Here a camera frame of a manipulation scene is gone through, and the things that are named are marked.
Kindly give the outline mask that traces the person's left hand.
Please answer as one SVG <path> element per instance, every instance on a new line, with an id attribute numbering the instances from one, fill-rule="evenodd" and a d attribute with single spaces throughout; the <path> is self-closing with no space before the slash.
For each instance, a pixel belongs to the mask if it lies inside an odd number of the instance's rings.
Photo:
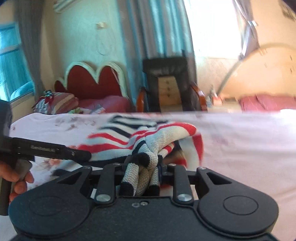
<path id="1" fill-rule="evenodd" d="M 20 194 L 23 194 L 27 191 L 27 184 L 34 183 L 34 177 L 31 172 L 28 172 L 24 178 L 24 180 L 20 180 L 20 175 L 12 169 L 7 163 L 1 161 L 1 178 L 4 178 L 7 181 L 14 182 L 13 192 L 10 194 L 9 199 L 10 203 Z"/>

